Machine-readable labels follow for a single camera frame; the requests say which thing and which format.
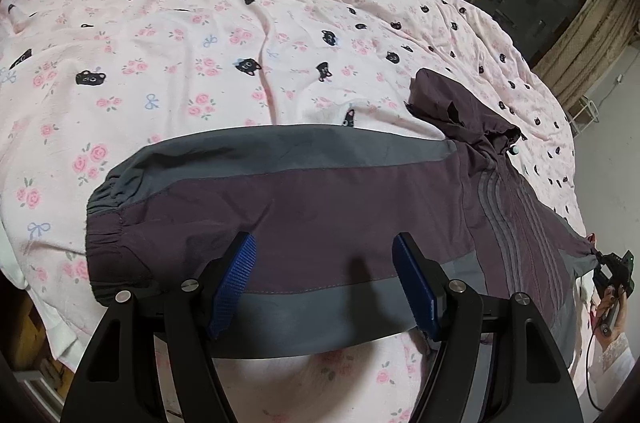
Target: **bed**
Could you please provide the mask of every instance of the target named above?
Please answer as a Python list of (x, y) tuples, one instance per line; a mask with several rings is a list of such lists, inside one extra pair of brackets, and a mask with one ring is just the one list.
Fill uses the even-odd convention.
[[(104, 313), (84, 223), (113, 165), (161, 140), (241, 126), (352, 120), (441, 140), (404, 107), (422, 67), (521, 128), (511, 161), (584, 235), (564, 112), (500, 27), (462, 0), (1, 0), (0, 264), (27, 288), (53, 355), (75, 370)], [(578, 279), (578, 395), (592, 291)], [(399, 422), (429, 357), (414, 330), (315, 356), (221, 359), (218, 372), (240, 421)], [(162, 342), (157, 361), (179, 414)]]

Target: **black power cord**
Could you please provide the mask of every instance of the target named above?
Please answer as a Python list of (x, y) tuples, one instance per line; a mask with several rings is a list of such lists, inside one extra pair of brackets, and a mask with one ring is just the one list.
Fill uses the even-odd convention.
[(598, 407), (596, 405), (596, 403), (594, 402), (592, 396), (591, 396), (591, 389), (589, 387), (589, 351), (591, 350), (591, 342), (593, 342), (593, 337), (596, 336), (596, 329), (598, 327), (594, 327), (593, 329), (593, 333), (591, 333), (591, 338), (589, 339), (589, 345), (587, 345), (587, 356), (584, 360), (584, 363), (586, 364), (584, 369), (585, 369), (585, 373), (586, 373), (586, 378), (587, 378), (587, 394), (589, 395), (589, 401), (591, 401), (591, 404), (593, 405), (593, 408), (596, 410), (599, 410), (600, 412), (602, 412), (604, 409)]

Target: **screw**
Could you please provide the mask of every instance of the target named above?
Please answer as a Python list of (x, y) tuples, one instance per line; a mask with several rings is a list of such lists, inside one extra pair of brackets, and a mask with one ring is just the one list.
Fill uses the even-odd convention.
[(462, 293), (466, 290), (466, 284), (461, 280), (454, 279), (449, 282), (449, 289), (451, 291), (455, 291), (456, 293)]
[(198, 281), (194, 278), (188, 278), (180, 285), (180, 287), (182, 288), (182, 291), (194, 291), (198, 289)]
[(529, 302), (531, 302), (531, 299), (529, 298), (529, 295), (527, 295), (526, 293), (516, 293), (513, 298), (516, 299), (516, 302), (518, 304), (521, 304), (523, 306), (526, 306)]
[(119, 304), (123, 304), (130, 298), (131, 298), (131, 292), (124, 289), (122, 291), (118, 291), (118, 294), (116, 295), (116, 302)]

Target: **hand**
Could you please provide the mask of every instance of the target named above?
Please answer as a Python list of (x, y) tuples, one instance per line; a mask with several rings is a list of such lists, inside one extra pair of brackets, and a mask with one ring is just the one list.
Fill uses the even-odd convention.
[(602, 350), (605, 351), (607, 347), (612, 342), (620, 336), (620, 333), (625, 332), (625, 324), (626, 324), (626, 292), (625, 289), (620, 286), (618, 288), (618, 298), (616, 299), (613, 296), (613, 286), (609, 286), (605, 290), (604, 298), (601, 300), (598, 308), (596, 309), (596, 320), (600, 320), (604, 316), (606, 316), (607, 311), (611, 309), (611, 307), (615, 304), (616, 300), (620, 304), (620, 310), (618, 311), (618, 316), (616, 317), (616, 322), (611, 326), (611, 334), (606, 337), (602, 334), (602, 330), (600, 327), (597, 327), (595, 330), (596, 340), (600, 342), (602, 346)]

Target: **curtain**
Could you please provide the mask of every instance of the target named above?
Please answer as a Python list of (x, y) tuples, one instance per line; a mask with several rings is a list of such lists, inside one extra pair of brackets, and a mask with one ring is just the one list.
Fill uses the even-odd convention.
[(640, 0), (587, 0), (533, 68), (568, 110), (620, 55), (640, 19)]

